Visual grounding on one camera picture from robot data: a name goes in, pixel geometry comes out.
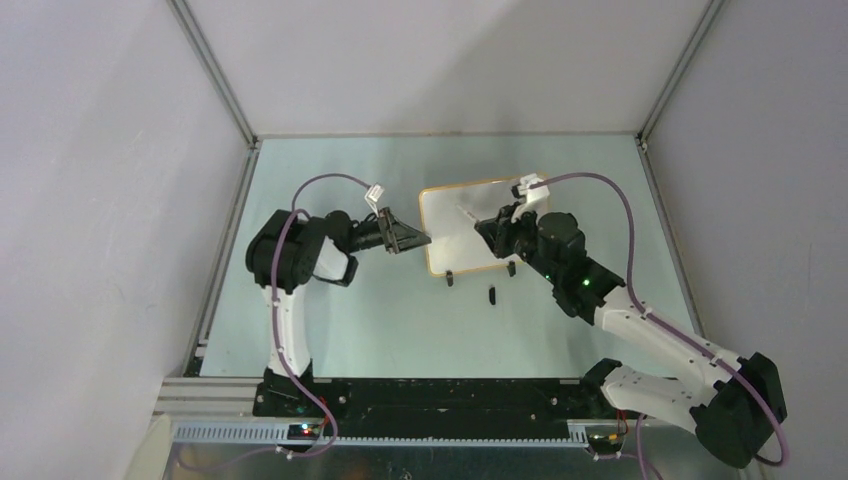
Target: black object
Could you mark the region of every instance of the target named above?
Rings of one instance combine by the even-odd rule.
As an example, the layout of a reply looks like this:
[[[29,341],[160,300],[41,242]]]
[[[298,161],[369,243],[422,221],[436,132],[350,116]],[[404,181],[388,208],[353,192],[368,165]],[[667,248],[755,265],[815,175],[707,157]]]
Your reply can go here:
[[[755,353],[750,360],[740,358],[739,373],[769,405],[778,422],[786,420],[786,401],[777,366]],[[701,444],[722,462],[744,468],[760,451],[774,430],[765,412],[735,378],[715,385],[718,394],[709,405],[690,410],[695,419],[695,435]]]
[[[569,419],[615,418],[614,409],[589,405],[582,386],[556,378],[316,380],[310,366],[300,381],[326,401],[347,437],[558,439],[569,438]],[[256,417],[324,416],[270,369],[256,393]]]
[[[254,281],[261,287],[271,285],[271,261],[286,220],[291,212],[277,210],[256,234],[247,247],[247,270],[253,273]],[[324,218],[297,219],[289,227],[285,242],[280,250],[277,267],[277,286],[289,295],[303,285],[315,270],[315,264],[329,238],[348,258],[347,270],[341,280],[315,277],[322,282],[348,286],[353,281],[359,265],[352,253],[383,245],[390,253],[401,253],[430,243],[430,237],[392,215],[388,207],[370,219],[357,222],[347,213],[336,210]]]
[[[570,213],[552,212],[538,219],[525,212],[517,222],[519,203],[502,207],[497,217],[481,220],[474,229],[497,258],[518,254],[553,286],[557,305],[570,317],[595,323],[595,309],[624,280],[586,254],[586,237]]]

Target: floor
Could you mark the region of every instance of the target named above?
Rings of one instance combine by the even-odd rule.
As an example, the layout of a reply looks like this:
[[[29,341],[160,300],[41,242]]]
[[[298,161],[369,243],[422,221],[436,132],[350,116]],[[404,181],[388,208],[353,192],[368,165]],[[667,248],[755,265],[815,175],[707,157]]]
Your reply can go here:
[[[288,209],[305,180],[328,172],[379,182],[402,221],[420,227],[418,193],[428,187],[541,172],[592,171],[616,181],[636,221],[634,283],[640,297],[692,331],[683,292],[633,138],[628,135],[515,135],[299,138],[265,140],[215,312],[203,376],[262,374],[269,355],[270,312],[244,265],[255,233],[279,208]],[[365,190],[343,179],[312,184],[298,207],[313,215],[335,209],[363,218]],[[551,208],[573,213],[589,254],[624,276],[627,224],[606,185],[570,180],[551,187]],[[357,254],[347,288],[310,282],[307,335],[316,376],[561,377],[583,375],[616,358],[655,375],[669,372],[647,353],[579,319],[566,317],[550,286],[519,265],[459,275],[448,288],[427,271],[423,250],[390,256]],[[497,289],[497,305],[488,299]]]

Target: wall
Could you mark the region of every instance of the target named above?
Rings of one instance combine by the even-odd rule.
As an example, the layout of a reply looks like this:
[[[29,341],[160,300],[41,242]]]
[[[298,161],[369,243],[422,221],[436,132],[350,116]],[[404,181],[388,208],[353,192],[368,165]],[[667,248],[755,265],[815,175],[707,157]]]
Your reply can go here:
[[[0,4],[0,478],[116,478],[246,149],[166,2]]]
[[[848,430],[846,18],[840,0],[729,2],[649,141],[708,332],[780,368],[779,478],[845,473],[828,437]]]
[[[707,1],[190,3],[253,128],[301,134],[635,132]]]

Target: orange border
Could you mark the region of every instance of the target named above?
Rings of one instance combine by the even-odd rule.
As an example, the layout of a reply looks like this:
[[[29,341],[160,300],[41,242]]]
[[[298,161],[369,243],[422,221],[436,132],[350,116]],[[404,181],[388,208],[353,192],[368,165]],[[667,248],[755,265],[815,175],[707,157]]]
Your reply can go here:
[[[539,177],[541,177],[541,178],[548,178],[547,174],[544,174],[544,173],[539,173],[537,175],[539,175]],[[421,196],[424,195],[425,193],[435,192],[435,191],[438,191],[438,190],[448,190],[448,189],[451,189],[451,188],[470,187],[472,185],[482,185],[484,183],[504,182],[504,181],[507,181],[507,180],[514,180],[514,179],[517,179],[517,178],[521,178],[523,176],[524,175],[515,175],[515,176],[512,176],[512,177],[489,178],[489,179],[486,179],[486,180],[479,180],[479,181],[476,181],[476,182],[453,183],[453,184],[450,184],[450,185],[442,185],[442,186],[439,186],[439,187],[429,187],[429,188],[425,188],[424,190],[421,190],[418,193],[418,215],[421,217],[421,228],[424,229],[424,233],[427,233],[427,225],[424,223],[424,208],[423,208],[423,205],[421,204]],[[550,210],[550,207],[551,207],[551,199],[550,199],[550,197],[548,197],[548,210]],[[447,276],[447,273],[433,273],[433,270],[430,268],[430,246],[429,245],[424,247],[424,255],[427,257],[427,272],[429,272],[431,276],[437,277],[437,278]],[[462,273],[482,272],[484,270],[492,270],[492,269],[495,269],[495,268],[504,268],[505,266],[506,265],[492,265],[491,267],[477,267],[477,268],[471,268],[471,269],[468,269],[468,270],[460,270],[458,272],[453,272],[453,274],[459,275],[459,274],[462,274]]]

